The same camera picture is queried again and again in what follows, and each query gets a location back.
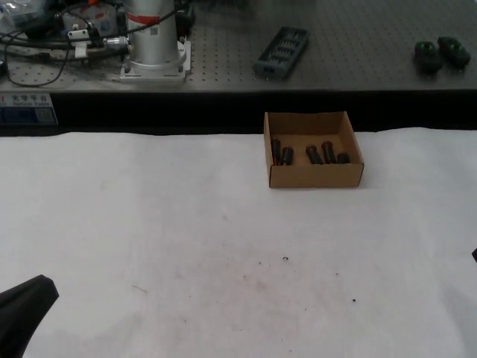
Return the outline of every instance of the open cardboard box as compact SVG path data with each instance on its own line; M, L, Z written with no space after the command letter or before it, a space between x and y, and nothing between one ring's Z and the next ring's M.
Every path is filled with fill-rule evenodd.
M364 161L346 112L299 114L265 114L265 156L270 188L344 188L358 186ZM294 149L290 166L274 166L271 139L277 138L282 148ZM324 161L321 144L333 143L335 156L346 151L349 164L312 165L306 155L308 144L316 145Z

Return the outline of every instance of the black cylindrical object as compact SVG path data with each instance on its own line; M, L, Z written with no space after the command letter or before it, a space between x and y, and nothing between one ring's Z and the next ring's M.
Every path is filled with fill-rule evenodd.
M284 147L282 152L282 161L280 162L282 166L290 166L293 161L293 148Z
M305 151L308 154L308 158L310 159L310 162L312 162L312 164L323 165L323 161L321 160L321 157L318 153L316 145L313 145L313 144L307 145Z
M347 152L342 152L336 157L338 164L348 164L351 163L350 156Z
M333 143L323 142L321 145L326 164L336 164L335 152L333 151Z
M274 159L274 166L278 166L280 163L280 149L281 143L277 138L271 140L271 155Z

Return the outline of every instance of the metal cylinder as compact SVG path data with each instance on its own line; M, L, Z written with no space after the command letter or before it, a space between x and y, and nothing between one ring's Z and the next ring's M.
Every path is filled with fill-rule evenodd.
M125 0L127 28L149 25L174 10L174 0ZM129 35L130 62L141 69L167 69L178 66L181 59L177 47L175 16L145 30Z
M104 47L111 49L124 48L128 46L127 38L124 36L113 37L103 40Z

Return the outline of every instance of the table surface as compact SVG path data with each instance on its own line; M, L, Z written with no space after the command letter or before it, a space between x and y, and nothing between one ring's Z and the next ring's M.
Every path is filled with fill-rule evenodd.
M60 293L25 357L475 357L477 132L357 138L313 190L260 135L2 139L0 291Z
M190 36L192 74L184 85L119 82L121 63L68 66L52 92L257 92L284 90L475 90L477 66L445 66L430 78L412 60L417 41L456 37L477 56L474 0L196 0ZM252 65L282 26L310 31L309 45L286 81L257 78ZM25 84L51 80L60 64L9 60ZM37 91L12 86L1 90Z

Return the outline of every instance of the metal bracket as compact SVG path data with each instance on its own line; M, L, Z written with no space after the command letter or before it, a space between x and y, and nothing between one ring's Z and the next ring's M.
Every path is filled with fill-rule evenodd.
M82 40L84 41L77 41L72 43L75 47L75 57L76 58L86 58L88 57L86 50L88 49L88 45L91 45L91 41L89 41L89 32L88 30L76 30L68 32L68 37L70 40Z

